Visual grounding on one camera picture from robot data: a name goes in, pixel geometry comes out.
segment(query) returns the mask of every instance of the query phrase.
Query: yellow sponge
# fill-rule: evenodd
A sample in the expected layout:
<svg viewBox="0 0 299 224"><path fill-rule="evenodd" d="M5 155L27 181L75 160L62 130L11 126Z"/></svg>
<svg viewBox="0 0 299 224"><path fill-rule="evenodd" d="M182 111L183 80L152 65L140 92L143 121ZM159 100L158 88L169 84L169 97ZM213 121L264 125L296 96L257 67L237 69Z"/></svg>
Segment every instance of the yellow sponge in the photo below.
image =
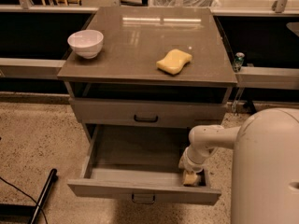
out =
<svg viewBox="0 0 299 224"><path fill-rule="evenodd" d="M195 172L188 172L184 170L183 173L183 185L184 186L198 186L202 177Z"/></svg>
<svg viewBox="0 0 299 224"><path fill-rule="evenodd" d="M192 60L192 55L179 49L170 50L164 59L156 63L157 67L167 73L175 75L181 71L186 63Z"/></svg>

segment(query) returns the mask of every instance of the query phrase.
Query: terrazzo floor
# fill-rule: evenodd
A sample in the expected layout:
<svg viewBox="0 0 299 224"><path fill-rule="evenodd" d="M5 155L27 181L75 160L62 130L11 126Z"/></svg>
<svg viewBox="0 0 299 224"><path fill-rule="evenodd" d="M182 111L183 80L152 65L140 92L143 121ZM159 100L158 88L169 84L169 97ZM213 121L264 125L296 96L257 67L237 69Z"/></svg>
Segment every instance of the terrazzo floor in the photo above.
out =
<svg viewBox="0 0 299 224"><path fill-rule="evenodd" d="M89 143L67 98L0 92L0 176L37 199L50 170L56 168L59 178L44 208L49 224L230 223L233 151L228 149L219 148L207 162L212 188L222 191L214 206L77 197L66 182L79 176ZM248 116L227 113L222 125L239 126ZM0 203L34 204L1 181ZM38 223L46 223L41 215Z"/></svg>

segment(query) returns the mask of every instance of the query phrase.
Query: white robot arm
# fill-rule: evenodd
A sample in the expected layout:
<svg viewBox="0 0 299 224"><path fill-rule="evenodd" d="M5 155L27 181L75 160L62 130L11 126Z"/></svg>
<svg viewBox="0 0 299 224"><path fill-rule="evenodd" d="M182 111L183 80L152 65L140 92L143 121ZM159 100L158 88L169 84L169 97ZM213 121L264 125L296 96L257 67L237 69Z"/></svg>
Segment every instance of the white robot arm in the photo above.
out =
<svg viewBox="0 0 299 224"><path fill-rule="evenodd" d="M240 127L224 129L220 125L196 126L189 132L190 145L185 149L178 167L189 173L203 170L205 161L217 147L234 149L235 139Z"/></svg>
<svg viewBox="0 0 299 224"><path fill-rule="evenodd" d="M197 126L180 164L197 172L215 147L234 149L232 224L299 223L299 110L267 109L240 128Z"/></svg>

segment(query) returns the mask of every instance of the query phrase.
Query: drawer cabinet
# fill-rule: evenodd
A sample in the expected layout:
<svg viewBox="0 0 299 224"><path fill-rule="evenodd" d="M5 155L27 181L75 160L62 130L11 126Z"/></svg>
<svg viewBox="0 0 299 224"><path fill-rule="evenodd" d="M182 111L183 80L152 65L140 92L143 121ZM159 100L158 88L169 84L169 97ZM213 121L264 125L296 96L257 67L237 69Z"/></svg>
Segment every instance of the drawer cabinet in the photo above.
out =
<svg viewBox="0 0 299 224"><path fill-rule="evenodd" d="M58 78L91 143L78 196L135 203L214 204L221 192L208 172L184 187L178 168L195 125L220 124L236 85L221 36L208 9L100 7L88 29L104 34L97 57L70 54ZM156 62L171 49L192 55L171 76Z"/></svg>
<svg viewBox="0 0 299 224"><path fill-rule="evenodd" d="M210 188L207 172L197 187L182 185L186 144L187 129L98 125L80 179L68 185L78 196L214 204L221 192Z"/></svg>

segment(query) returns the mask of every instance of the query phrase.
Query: closed drawer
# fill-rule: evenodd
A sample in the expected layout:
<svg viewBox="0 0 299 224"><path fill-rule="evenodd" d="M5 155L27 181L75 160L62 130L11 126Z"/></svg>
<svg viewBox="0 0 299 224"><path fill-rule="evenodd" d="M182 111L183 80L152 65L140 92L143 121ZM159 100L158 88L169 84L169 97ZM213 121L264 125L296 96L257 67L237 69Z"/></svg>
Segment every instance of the closed drawer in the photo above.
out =
<svg viewBox="0 0 299 224"><path fill-rule="evenodd" d="M78 196L135 203L214 204L221 195L207 172L197 187L182 185L178 168L187 129L99 125L80 179L68 180Z"/></svg>
<svg viewBox="0 0 299 224"><path fill-rule="evenodd" d="M152 127L221 123L226 104L70 99L78 122Z"/></svg>

